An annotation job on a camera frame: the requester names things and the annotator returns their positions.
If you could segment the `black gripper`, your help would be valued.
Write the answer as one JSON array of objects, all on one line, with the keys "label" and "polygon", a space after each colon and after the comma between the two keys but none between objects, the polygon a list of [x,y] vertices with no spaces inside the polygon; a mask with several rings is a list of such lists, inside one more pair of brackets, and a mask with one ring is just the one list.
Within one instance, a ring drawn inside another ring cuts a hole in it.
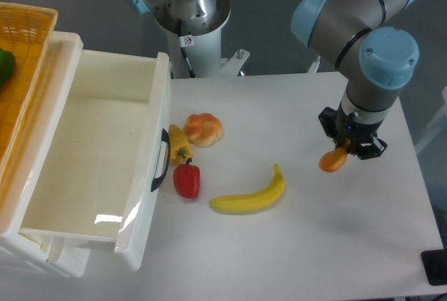
[{"label": "black gripper", "polygon": [[377,137],[377,131],[382,121],[374,124],[357,122],[358,116],[352,112],[346,115],[342,110],[325,107],[318,115],[318,120],[329,138],[336,145],[351,141],[349,154],[356,155],[360,160],[378,158],[385,152],[388,144]]}]

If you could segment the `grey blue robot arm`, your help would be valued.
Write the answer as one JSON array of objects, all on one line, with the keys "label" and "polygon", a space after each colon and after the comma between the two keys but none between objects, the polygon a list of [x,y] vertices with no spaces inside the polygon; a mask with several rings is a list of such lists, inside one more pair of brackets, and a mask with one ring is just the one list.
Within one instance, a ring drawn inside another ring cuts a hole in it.
[{"label": "grey blue robot arm", "polygon": [[[221,29],[229,0],[128,0],[153,12],[165,31],[175,78],[216,78],[241,69],[221,58]],[[385,22],[414,0],[302,0],[291,18],[293,35],[347,79],[337,109],[319,115],[325,134],[359,159],[386,150],[377,131],[410,81],[419,49],[405,31]]]}]

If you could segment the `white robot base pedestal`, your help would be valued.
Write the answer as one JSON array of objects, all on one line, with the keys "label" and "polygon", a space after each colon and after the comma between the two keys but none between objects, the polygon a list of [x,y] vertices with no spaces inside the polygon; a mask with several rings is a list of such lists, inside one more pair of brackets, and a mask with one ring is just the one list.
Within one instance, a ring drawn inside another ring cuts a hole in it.
[{"label": "white robot base pedestal", "polygon": [[221,56],[221,30],[230,17],[229,0],[168,0],[154,9],[165,31],[171,77],[226,78],[241,75],[250,57],[245,49]]}]

